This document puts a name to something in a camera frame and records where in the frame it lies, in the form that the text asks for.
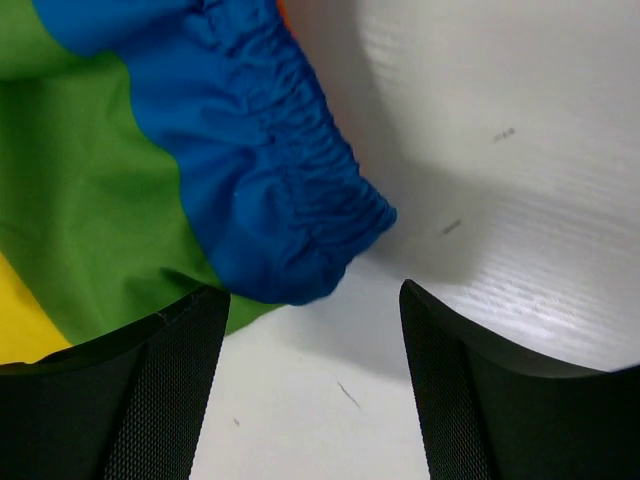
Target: colorful cloth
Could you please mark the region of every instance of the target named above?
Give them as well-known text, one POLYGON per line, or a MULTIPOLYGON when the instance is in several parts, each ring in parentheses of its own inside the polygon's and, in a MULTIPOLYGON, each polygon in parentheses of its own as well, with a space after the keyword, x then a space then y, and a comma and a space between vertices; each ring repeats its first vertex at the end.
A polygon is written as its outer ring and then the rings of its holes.
POLYGON ((3 0, 0 45, 0 363, 202 284, 235 330, 395 220, 274 0, 3 0))

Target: green fabric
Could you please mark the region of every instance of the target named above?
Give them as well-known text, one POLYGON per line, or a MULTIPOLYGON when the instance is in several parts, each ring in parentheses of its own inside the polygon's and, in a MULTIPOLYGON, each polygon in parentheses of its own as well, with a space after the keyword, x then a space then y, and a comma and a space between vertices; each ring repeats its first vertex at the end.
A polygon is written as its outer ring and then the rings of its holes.
MULTIPOLYGON (((125 65, 111 54, 80 62, 30 2, 4 1, 0 251, 53 323, 77 344, 220 286, 182 210, 175 160, 136 124, 125 65), (11 43, 25 36, 31 45, 11 43)), ((232 304, 228 331, 274 308, 232 304)))

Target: fabric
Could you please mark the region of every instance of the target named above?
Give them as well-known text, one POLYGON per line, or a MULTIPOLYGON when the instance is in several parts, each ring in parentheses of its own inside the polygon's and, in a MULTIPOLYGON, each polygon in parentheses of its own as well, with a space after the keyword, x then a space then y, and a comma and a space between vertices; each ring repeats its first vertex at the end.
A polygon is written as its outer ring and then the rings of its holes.
POLYGON ((236 330, 395 220, 275 0, 4 0, 0 44, 0 363, 201 285, 236 330))

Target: white surface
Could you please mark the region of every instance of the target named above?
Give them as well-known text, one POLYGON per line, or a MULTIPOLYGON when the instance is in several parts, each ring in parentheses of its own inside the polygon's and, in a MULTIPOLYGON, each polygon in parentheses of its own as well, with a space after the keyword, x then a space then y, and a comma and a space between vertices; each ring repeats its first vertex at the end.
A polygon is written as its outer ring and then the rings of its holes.
POLYGON ((426 478, 396 306, 407 276, 529 348, 640 362, 637 2, 289 10, 401 223, 332 299, 226 342, 194 478, 426 478))

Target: black mark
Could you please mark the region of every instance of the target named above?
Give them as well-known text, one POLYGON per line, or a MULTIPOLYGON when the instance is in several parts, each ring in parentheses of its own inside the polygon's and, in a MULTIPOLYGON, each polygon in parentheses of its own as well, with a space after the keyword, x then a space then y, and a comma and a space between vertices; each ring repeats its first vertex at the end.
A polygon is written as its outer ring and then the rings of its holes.
POLYGON ((342 393, 344 393, 347 396, 347 398, 349 400, 351 400, 356 407, 358 407, 360 410, 362 410, 362 407, 360 406, 360 404, 356 401, 355 398, 353 398, 351 395, 349 395, 349 392, 347 392, 347 390, 344 388, 344 386, 340 382, 337 382, 337 383, 338 383, 338 386, 340 387, 340 390, 342 390, 342 393))
POLYGON ((507 138, 509 138, 511 135, 515 134, 516 130, 515 128, 510 128, 509 130, 499 133, 498 135, 496 135, 495 137, 493 137, 493 143, 497 143, 500 140, 506 140, 507 138))
POLYGON ((458 219, 455 222, 453 222, 451 225, 449 225, 447 228, 445 228, 442 232, 440 232, 440 236, 444 237, 445 235, 449 235, 460 225, 462 225, 462 220, 458 219))

